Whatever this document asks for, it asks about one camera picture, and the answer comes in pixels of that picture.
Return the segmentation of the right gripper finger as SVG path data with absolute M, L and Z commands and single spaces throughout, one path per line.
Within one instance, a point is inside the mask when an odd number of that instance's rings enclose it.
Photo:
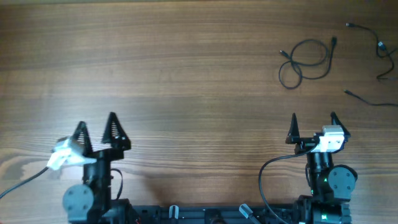
M 331 112 L 330 114 L 331 116 L 331 124 L 332 125 L 338 125 L 342 128 L 343 132 L 344 132 L 344 137 L 345 139 L 349 139 L 351 137 L 350 132 L 345 128 L 345 126 L 343 125 L 343 123 L 339 120 L 339 118 L 337 117 L 336 113 L 334 111 Z
M 297 122 L 296 114 L 292 114 L 289 132 L 287 134 L 285 143 L 286 144 L 297 144 L 300 142 L 299 126 Z

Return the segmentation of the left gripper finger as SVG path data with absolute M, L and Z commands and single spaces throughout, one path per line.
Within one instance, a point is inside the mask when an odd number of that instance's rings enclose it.
M 115 112 L 110 112 L 101 142 L 110 144 L 114 149 L 127 151 L 131 149 L 131 141 L 123 130 Z
M 84 121 L 80 121 L 78 123 L 78 126 L 76 127 L 76 129 L 72 135 L 72 139 L 78 141 L 79 143 L 81 143 L 83 145 L 83 147 L 84 147 L 83 155 L 84 156 L 90 155 L 93 152 L 88 128 Z

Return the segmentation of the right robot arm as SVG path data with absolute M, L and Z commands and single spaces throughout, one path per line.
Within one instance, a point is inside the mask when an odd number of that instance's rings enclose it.
M 347 165 L 335 165 L 332 155 L 344 149 L 351 137 L 336 113 L 331 124 L 312 137 L 302 138 L 297 117 L 292 115 L 285 142 L 295 145 L 296 156 L 306 156 L 305 175 L 311 195 L 301 195 L 293 204 L 292 223 L 351 223 L 348 202 L 358 179 Z

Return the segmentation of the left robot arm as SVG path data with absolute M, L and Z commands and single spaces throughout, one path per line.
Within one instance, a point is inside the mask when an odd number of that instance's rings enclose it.
M 82 184 L 70 187 L 63 196 L 63 207 L 69 223 L 134 223 L 136 214 L 128 199 L 111 198 L 111 168 L 113 161 L 124 159 L 124 152 L 131 149 L 131 141 L 124 132 L 116 113 L 111 112 L 103 133 L 102 143 L 107 149 L 94 151 L 86 123 L 79 122 L 68 138 L 72 149 L 81 147 L 78 155 L 83 158 Z

